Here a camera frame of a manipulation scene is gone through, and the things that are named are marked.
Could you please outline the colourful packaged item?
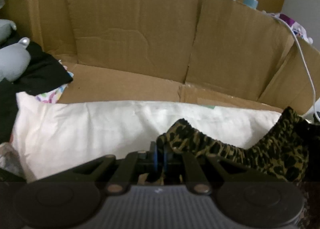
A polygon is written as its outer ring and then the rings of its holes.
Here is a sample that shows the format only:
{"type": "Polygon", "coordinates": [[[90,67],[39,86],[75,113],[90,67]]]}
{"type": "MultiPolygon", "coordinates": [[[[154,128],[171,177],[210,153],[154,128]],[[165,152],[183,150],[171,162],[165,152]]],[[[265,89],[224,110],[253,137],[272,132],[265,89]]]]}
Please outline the colourful packaged item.
{"type": "Polygon", "coordinates": [[[291,27],[291,29],[293,30],[293,32],[297,37],[304,39],[309,44],[313,44],[313,39],[308,36],[306,29],[302,25],[300,25],[298,22],[296,22],[292,18],[282,13],[277,13],[276,17],[286,22],[288,26],[291,27]]]}

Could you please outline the paisley patterned scarf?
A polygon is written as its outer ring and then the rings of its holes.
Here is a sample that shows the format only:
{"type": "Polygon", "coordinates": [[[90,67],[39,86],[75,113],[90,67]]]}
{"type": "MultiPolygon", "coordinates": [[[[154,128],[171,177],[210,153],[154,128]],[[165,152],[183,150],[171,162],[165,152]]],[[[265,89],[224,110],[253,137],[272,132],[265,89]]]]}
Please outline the paisley patterned scarf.
{"type": "Polygon", "coordinates": [[[8,142],[1,143],[0,163],[2,169],[21,178],[25,178],[19,155],[8,142]]]}

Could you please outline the grey neck pillow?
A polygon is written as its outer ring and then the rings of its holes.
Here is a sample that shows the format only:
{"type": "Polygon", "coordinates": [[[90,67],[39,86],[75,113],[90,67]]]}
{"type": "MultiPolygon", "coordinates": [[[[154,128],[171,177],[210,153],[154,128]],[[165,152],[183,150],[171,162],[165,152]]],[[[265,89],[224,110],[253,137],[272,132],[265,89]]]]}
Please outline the grey neck pillow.
{"type": "MultiPolygon", "coordinates": [[[[1,44],[9,38],[16,24],[7,19],[1,19],[1,44]]],[[[6,79],[13,82],[18,79],[30,63],[31,56],[27,51],[30,44],[28,37],[23,37],[17,43],[1,48],[1,81],[6,79]]]]}

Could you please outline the cream bear print bedsheet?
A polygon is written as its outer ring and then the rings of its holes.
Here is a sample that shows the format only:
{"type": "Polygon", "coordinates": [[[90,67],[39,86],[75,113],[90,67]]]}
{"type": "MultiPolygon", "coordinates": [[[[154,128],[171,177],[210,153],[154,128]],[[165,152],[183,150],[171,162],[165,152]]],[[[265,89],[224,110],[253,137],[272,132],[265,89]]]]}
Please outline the cream bear print bedsheet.
{"type": "Polygon", "coordinates": [[[147,150],[151,141],[183,118],[204,134],[241,148],[256,144],[280,113],[178,102],[111,101],[49,104],[24,92],[13,146],[28,182],[98,157],[147,150]]]}

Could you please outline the black garment in pile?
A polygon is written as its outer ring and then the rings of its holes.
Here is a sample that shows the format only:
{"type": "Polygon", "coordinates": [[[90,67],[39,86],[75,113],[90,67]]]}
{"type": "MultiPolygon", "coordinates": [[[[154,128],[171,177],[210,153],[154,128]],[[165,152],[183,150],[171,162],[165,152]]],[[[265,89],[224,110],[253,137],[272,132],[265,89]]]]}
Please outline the black garment in pile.
{"type": "Polygon", "coordinates": [[[73,81],[71,75],[57,59],[42,51],[35,42],[27,47],[31,61],[16,81],[1,81],[1,143],[10,141],[18,105],[16,93],[36,96],[52,91],[73,81]]]}

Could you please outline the leopard print garment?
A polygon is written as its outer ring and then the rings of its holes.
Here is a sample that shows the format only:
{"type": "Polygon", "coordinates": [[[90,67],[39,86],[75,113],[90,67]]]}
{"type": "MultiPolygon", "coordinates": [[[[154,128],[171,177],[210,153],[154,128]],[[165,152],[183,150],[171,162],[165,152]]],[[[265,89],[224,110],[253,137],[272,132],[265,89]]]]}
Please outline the leopard print garment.
{"type": "Polygon", "coordinates": [[[244,149],[213,139],[194,128],[187,120],[177,120],[156,139],[158,146],[173,152],[199,157],[219,156],[296,186],[303,184],[309,150],[303,141],[311,124],[287,107],[276,124],[253,146],[244,149]]]}

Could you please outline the brown cardboard sheet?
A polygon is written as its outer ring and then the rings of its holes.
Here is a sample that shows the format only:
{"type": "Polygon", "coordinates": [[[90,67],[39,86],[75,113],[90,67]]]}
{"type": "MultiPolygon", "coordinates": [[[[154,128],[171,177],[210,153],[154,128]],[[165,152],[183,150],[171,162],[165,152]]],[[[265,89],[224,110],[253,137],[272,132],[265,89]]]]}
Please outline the brown cardboard sheet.
{"type": "Polygon", "coordinates": [[[7,0],[1,17],[74,74],[61,103],[141,100],[306,113],[319,51],[233,0],[7,0]]]}

